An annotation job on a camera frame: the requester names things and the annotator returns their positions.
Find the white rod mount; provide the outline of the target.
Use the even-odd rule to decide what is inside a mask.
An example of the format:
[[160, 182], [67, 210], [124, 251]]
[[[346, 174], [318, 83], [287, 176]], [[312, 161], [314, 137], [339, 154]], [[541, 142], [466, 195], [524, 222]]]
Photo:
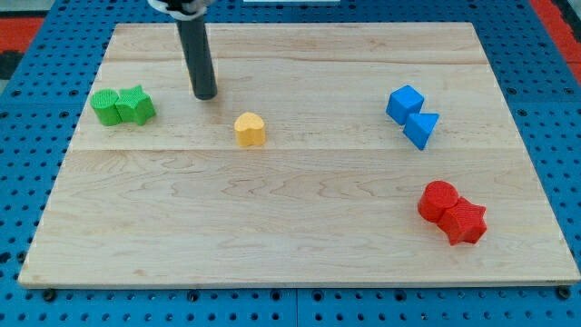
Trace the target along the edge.
[[203, 16], [213, 0], [147, 0], [154, 10], [179, 21], [191, 21]]

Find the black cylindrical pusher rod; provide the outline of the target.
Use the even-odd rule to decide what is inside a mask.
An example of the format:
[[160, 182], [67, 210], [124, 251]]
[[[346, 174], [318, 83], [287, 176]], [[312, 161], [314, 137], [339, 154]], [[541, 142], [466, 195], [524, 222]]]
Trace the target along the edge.
[[217, 84], [204, 17], [176, 24], [193, 93], [199, 100], [211, 100]]

